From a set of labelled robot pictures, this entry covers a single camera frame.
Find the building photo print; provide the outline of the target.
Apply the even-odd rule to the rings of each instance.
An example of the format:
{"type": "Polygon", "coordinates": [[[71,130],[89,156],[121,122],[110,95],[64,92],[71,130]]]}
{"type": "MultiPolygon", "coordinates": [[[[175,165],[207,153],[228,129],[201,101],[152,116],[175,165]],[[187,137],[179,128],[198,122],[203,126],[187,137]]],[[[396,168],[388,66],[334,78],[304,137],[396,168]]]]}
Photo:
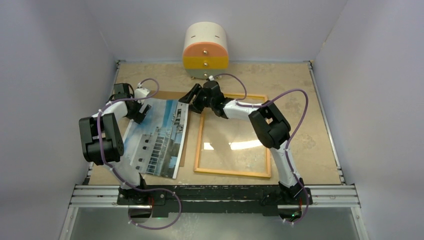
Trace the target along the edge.
{"type": "Polygon", "coordinates": [[[176,99],[148,98],[141,123],[131,120],[123,136],[125,160],[141,174],[175,179],[188,126],[189,105],[176,99]]]}

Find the yellow wooden picture frame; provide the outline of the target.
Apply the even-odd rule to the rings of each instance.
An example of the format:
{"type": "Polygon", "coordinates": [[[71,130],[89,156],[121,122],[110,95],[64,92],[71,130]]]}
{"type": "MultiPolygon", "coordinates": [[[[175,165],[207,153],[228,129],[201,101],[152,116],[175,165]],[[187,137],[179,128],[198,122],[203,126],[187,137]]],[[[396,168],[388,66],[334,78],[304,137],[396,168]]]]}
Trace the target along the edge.
{"type": "Polygon", "coordinates": [[[269,179],[271,153],[249,121],[223,119],[206,108],[199,117],[194,172],[269,179]]]}

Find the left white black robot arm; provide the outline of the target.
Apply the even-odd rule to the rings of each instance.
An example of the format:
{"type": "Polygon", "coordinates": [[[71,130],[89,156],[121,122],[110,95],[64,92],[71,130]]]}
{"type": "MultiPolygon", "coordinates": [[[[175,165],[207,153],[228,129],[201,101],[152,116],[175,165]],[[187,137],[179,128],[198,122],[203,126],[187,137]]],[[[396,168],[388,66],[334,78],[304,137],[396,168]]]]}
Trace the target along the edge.
{"type": "Polygon", "coordinates": [[[142,175],[124,159],[125,146],[118,122],[122,118],[142,123],[151,106],[144,102],[150,90],[139,83],[117,83],[114,93],[97,113],[78,121],[82,154],[89,163],[103,166],[120,183],[121,194],[138,205],[146,203],[149,191],[142,175]]]}

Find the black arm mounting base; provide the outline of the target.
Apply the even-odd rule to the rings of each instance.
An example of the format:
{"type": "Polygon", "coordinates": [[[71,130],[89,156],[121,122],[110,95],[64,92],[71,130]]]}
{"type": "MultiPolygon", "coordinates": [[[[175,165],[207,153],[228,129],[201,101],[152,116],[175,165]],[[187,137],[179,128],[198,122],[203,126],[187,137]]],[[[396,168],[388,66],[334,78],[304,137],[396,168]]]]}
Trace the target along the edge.
{"type": "Polygon", "coordinates": [[[311,190],[271,185],[147,185],[144,191],[119,189],[119,206],[152,207],[154,218],[170,213],[261,214],[297,219],[313,203],[311,190]]]}

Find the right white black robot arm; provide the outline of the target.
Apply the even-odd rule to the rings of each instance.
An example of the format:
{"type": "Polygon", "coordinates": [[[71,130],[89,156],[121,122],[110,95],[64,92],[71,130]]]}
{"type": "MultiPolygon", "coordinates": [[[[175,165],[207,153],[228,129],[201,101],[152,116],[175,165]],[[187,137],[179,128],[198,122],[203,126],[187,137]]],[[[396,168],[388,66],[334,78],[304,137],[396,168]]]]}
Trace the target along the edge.
{"type": "Polygon", "coordinates": [[[215,80],[195,84],[178,101],[188,104],[189,110],[197,114],[210,108],[217,117],[250,122],[257,139],[270,150],[275,162],[282,200],[292,204],[300,198],[304,184],[289,148],[291,126],[273,102],[240,102],[225,96],[215,80]]]}

